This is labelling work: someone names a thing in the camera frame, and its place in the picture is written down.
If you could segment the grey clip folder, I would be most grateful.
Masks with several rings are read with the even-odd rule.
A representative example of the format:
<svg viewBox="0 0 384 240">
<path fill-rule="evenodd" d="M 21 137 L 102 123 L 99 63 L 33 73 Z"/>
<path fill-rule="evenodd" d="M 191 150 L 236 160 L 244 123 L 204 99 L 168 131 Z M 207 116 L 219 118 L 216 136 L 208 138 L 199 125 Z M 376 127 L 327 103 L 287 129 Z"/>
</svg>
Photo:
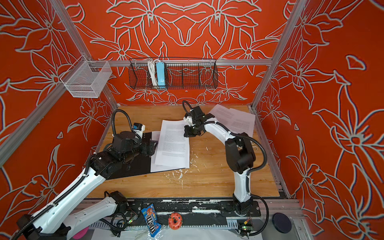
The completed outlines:
<svg viewBox="0 0 384 240">
<path fill-rule="evenodd" d="M 150 157 L 145 155 L 138 155 L 129 163 L 128 167 L 124 165 L 120 170 L 112 174 L 109 179 L 113 180 L 119 178 L 141 176 L 157 172 L 188 169 L 190 167 L 189 163 L 184 164 L 182 167 L 158 166 L 155 164 L 155 158 L 156 155 Z"/>
</svg>

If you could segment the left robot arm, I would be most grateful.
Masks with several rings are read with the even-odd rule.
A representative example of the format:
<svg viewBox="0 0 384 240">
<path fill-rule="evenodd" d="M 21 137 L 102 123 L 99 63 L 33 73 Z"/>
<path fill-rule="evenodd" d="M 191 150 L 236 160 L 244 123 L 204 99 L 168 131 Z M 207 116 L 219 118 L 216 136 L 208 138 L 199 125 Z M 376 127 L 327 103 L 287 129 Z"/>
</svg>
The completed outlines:
<svg viewBox="0 0 384 240">
<path fill-rule="evenodd" d="M 117 133 L 115 116 L 129 115 L 120 109 L 111 116 L 113 141 L 102 152 L 92 154 L 79 176 L 58 196 L 33 215 L 24 215 L 18 221 L 19 230 L 14 240 L 69 240 L 97 221 L 106 223 L 114 233 L 127 228 L 127 212 L 130 207 L 127 198 L 120 192 L 107 193 L 100 202 L 80 212 L 73 210 L 96 187 L 110 179 L 123 168 L 129 169 L 137 156 L 154 155 L 158 142 L 144 139 L 145 125 L 129 122 L 129 130 Z"/>
</svg>

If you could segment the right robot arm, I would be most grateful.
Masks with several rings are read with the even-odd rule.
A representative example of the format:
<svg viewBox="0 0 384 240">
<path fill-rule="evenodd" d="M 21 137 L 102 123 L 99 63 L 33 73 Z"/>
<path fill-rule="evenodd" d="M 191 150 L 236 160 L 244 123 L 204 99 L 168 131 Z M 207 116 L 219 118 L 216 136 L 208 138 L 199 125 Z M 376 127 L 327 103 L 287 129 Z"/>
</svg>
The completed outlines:
<svg viewBox="0 0 384 240">
<path fill-rule="evenodd" d="M 262 145 L 247 133 L 236 133 L 220 123 L 213 114 L 205 114 L 199 106 L 192 107 L 182 101 L 186 112 L 184 137 L 192 138 L 210 133 L 225 146 L 226 161 L 234 172 L 235 190 L 230 211 L 239 216 L 247 215 L 253 206 L 251 173 L 263 169 L 267 164 L 267 153 Z"/>
</svg>

